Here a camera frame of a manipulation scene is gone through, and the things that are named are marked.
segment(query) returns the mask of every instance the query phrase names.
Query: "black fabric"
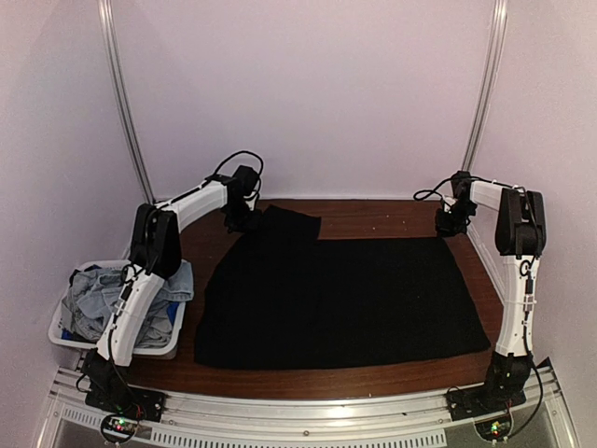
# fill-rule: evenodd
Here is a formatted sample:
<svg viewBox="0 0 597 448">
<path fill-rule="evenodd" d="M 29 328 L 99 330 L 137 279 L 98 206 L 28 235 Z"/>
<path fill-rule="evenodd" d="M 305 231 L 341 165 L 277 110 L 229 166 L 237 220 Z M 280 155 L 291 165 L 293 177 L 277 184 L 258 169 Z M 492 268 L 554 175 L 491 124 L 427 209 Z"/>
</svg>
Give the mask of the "black fabric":
<svg viewBox="0 0 597 448">
<path fill-rule="evenodd" d="M 320 219 L 270 207 L 205 290 L 195 361 L 334 369 L 490 347 L 440 238 L 317 241 Z"/>
</svg>

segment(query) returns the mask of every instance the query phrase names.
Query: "light blue fabric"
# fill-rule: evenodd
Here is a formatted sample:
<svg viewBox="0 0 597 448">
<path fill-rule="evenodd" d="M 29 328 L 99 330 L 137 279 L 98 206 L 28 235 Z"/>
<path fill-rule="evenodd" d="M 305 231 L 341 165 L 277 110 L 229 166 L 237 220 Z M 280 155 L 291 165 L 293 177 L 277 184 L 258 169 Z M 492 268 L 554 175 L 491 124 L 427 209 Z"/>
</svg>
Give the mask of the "light blue fabric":
<svg viewBox="0 0 597 448">
<path fill-rule="evenodd" d="M 98 341 L 123 288 L 121 271 L 120 268 L 102 268 L 76 273 L 73 285 L 62 301 L 63 326 L 88 341 Z M 178 271 L 164 283 L 151 303 L 135 346 L 148 348 L 166 345 L 173 330 L 168 306 L 172 301 L 190 301 L 193 295 L 192 267 L 183 260 Z"/>
</svg>

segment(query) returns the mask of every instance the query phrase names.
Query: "laundry basket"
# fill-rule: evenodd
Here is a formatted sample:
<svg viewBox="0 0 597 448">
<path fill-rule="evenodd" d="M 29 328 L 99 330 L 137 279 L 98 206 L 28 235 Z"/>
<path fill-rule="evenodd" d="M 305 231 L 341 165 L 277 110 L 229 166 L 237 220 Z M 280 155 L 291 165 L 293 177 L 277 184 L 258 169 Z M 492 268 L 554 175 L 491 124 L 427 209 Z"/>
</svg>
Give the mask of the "laundry basket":
<svg viewBox="0 0 597 448">
<path fill-rule="evenodd" d="M 93 265 L 99 266 L 101 268 L 123 268 L 128 263 L 129 261 L 126 259 L 90 261 L 89 263 L 82 264 L 77 269 L 79 271 L 85 271 Z M 70 286 L 67 284 L 61 299 L 58 301 L 58 306 L 56 307 L 56 311 L 54 312 L 54 316 L 52 317 L 52 321 L 49 325 L 48 337 L 57 345 L 91 350 L 95 346 L 94 343 L 80 343 L 77 341 L 68 341 L 62 338 L 62 298 L 66 297 L 69 287 Z M 184 302 L 181 302 L 176 309 L 176 316 L 173 322 L 172 338 L 165 346 L 160 348 L 134 348 L 132 350 L 132 354 L 138 357 L 159 357 L 162 359 L 174 358 L 176 356 L 176 348 L 178 345 L 178 333 L 183 325 L 183 317 L 185 315 L 186 307 L 185 305 L 186 304 Z"/>
</svg>

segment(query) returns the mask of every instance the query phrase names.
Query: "white wall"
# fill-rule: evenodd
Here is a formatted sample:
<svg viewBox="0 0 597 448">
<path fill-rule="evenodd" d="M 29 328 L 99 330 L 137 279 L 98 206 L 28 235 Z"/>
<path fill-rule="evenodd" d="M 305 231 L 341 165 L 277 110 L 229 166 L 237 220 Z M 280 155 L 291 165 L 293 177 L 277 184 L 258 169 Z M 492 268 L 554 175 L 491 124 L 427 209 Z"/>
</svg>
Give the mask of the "white wall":
<svg viewBox="0 0 597 448">
<path fill-rule="evenodd" d="M 156 194 L 242 148 L 265 157 L 270 197 L 428 187 L 464 156 L 492 14 L 492 0 L 115 2 Z"/>
<path fill-rule="evenodd" d="M 550 356 L 581 442 L 597 414 L 597 3 L 510 2 L 507 40 L 474 172 L 544 194 L 537 360 Z M 494 250 L 495 215 L 475 220 Z"/>
<path fill-rule="evenodd" d="M 70 272 L 122 254 L 142 201 L 95 2 L 0 6 L 0 446 L 31 446 L 59 363 L 51 314 Z"/>
</svg>

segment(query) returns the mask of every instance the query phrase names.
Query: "metal rail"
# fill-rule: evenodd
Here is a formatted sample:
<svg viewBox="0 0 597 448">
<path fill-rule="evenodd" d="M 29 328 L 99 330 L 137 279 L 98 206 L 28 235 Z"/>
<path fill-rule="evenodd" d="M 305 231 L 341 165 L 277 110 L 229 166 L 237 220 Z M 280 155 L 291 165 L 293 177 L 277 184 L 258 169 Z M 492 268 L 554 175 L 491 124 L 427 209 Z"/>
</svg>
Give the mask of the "metal rail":
<svg viewBox="0 0 597 448">
<path fill-rule="evenodd" d="M 500 64 L 500 59 L 502 58 L 504 38 L 506 36 L 506 24 L 507 0 L 495 0 L 485 70 L 483 72 L 477 110 L 475 111 L 475 118 L 473 119 L 473 128 L 468 137 L 468 146 L 466 148 L 465 159 L 463 160 L 462 166 L 463 171 L 471 170 L 473 162 L 475 161 L 475 156 L 477 155 L 477 150 L 479 149 L 483 126 L 485 125 L 485 120 L 489 112 L 489 103 L 492 96 L 493 85 L 495 84 L 497 70 Z"/>
<path fill-rule="evenodd" d="M 114 27 L 114 18 L 112 16 L 112 1 L 98 0 L 98 7 L 100 9 L 100 24 L 102 26 L 102 33 L 104 34 L 105 50 L 108 56 L 110 75 L 116 94 L 118 114 L 120 115 L 122 129 L 124 130 L 127 146 L 131 154 L 132 167 L 137 175 L 137 180 L 139 181 L 146 202 L 154 203 L 156 198 L 151 189 L 147 169 L 143 162 L 141 149 L 139 148 L 139 141 L 137 140 L 137 134 L 132 122 L 131 106 L 124 85 L 124 76 L 122 75 L 122 67 L 118 55 L 116 29 Z"/>
</svg>

